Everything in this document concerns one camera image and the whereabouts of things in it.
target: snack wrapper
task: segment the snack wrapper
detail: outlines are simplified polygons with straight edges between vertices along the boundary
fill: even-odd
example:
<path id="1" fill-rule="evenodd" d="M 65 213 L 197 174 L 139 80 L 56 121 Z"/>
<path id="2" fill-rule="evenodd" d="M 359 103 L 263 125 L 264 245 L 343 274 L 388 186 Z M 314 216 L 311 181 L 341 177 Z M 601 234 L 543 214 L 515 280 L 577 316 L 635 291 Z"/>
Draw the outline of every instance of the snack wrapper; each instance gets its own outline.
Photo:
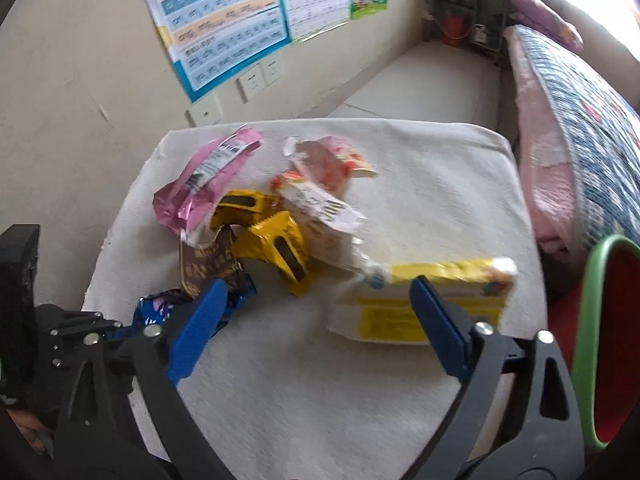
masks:
<path id="1" fill-rule="evenodd" d="M 340 269 L 358 261 L 356 234 L 366 217 L 295 171 L 280 176 L 284 209 L 300 226 L 309 256 Z"/>
<path id="2" fill-rule="evenodd" d="M 236 236 L 229 225 L 223 226 L 210 243 L 190 246 L 184 234 L 180 238 L 180 286 L 192 298 L 202 291 L 212 276 L 225 280 L 228 296 L 255 293 L 254 282 L 244 265 L 231 253 Z"/>
<path id="3" fill-rule="evenodd" d="M 249 227 L 231 247 L 236 258 L 263 260 L 278 267 L 293 283 L 308 277 L 304 240 L 296 221 L 281 211 Z"/>
<path id="4" fill-rule="evenodd" d="M 277 197 L 251 189 L 232 189 L 222 197 L 211 217 L 209 228 L 239 225 L 251 227 L 275 214 Z"/>
<path id="5" fill-rule="evenodd" d="M 340 199 L 347 191 L 350 178 L 377 175 L 345 137 L 327 136 L 302 142 L 289 137 L 284 155 L 307 180 Z"/>
<path id="6" fill-rule="evenodd" d="M 225 192 L 229 180 L 251 153 L 262 145 L 257 130 L 240 129 L 232 136 L 201 147 L 180 177 L 154 195 L 158 222 L 176 234 L 191 233 Z"/>
<path id="7" fill-rule="evenodd" d="M 146 298 L 140 298 L 133 312 L 132 327 L 137 332 L 147 325 L 164 325 L 175 306 L 191 303 L 191 298 L 179 288 L 172 288 Z"/>
<path id="8" fill-rule="evenodd" d="M 497 327 L 517 276 L 507 257 L 442 264 L 371 263 L 330 307 L 327 328 L 349 339 L 374 343 L 428 344 L 411 308 L 412 279 L 425 276 L 440 296 L 472 318 Z"/>

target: wall socket plate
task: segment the wall socket plate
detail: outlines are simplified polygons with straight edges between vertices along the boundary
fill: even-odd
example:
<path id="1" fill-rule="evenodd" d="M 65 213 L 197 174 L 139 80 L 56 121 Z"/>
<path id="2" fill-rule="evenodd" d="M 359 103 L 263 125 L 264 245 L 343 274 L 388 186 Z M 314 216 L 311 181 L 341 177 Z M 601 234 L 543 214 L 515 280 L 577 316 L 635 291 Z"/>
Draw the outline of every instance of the wall socket plate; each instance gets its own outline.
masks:
<path id="1" fill-rule="evenodd" d="M 262 74 L 267 85 L 276 82 L 282 77 L 282 63 L 280 56 L 271 56 L 260 63 Z"/>
<path id="2" fill-rule="evenodd" d="M 222 119 L 222 110 L 217 96 L 212 92 L 198 99 L 187 110 L 187 117 L 193 126 L 211 126 Z"/>
<path id="3" fill-rule="evenodd" d="M 256 65 L 243 73 L 238 78 L 238 85 L 242 89 L 245 102 L 264 90 L 267 87 L 267 83 L 264 81 L 260 65 Z"/>

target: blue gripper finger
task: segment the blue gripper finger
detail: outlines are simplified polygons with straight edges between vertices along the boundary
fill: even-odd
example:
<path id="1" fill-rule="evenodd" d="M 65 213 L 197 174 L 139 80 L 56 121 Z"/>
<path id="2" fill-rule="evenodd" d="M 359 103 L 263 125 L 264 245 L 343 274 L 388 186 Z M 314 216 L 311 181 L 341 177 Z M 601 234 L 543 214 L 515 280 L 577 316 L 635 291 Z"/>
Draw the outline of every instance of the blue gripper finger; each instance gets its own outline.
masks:
<path id="1" fill-rule="evenodd" d="M 194 300 L 196 305 L 171 343 L 166 371 L 172 384 L 188 377 L 226 309 L 226 283 L 215 280 Z"/>
<path id="2" fill-rule="evenodd" d="M 419 276 L 411 282 L 411 306 L 447 375 L 461 382 L 470 374 L 466 341 L 431 283 Z"/>

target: brown chocolate wrapper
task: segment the brown chocolate wrapper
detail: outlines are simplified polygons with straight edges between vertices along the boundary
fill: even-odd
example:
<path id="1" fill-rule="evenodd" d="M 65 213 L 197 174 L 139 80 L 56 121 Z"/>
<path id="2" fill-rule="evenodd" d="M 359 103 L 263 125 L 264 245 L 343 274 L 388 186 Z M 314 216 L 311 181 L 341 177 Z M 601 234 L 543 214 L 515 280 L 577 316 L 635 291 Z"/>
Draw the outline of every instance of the brown chocolate wrapper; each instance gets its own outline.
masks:
<path id="1" fill-rule="evenodd" d="M 211 276 L 222 278 L 228 290 L 242 290 L 246 286 L 244 266 L 231 253 L 236 241 L 231 226 L 220 228 L 215 240 L 196 247 L 180 240 L 180 287 L 192 298 L 196 298 L 202 285 Z"/>

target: pink snack wrapper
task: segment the pink snack wrapper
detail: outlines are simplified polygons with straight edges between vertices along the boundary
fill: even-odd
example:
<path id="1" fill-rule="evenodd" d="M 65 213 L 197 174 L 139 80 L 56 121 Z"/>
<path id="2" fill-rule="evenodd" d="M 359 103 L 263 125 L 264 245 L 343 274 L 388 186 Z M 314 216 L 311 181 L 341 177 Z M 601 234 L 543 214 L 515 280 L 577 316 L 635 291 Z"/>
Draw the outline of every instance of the pink snack wrapper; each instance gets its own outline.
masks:
<path id="1" fill-rule="evenodd" d="M 231 178 L 262 145 L 257 130 L 240 129 L 201 147 L 180 177 L 156 191 L 153 205 L 158 222 L 180 235 L 191 233 L 214 208 Z"/>
<path id="2" fill-rule="evenodd" d="M 327 136 L 304 141 L 289 137 L 283 153 L 307 180 L 339 199 L 343 199 L 351 178 L 377 175 L 345 137 Z"/>

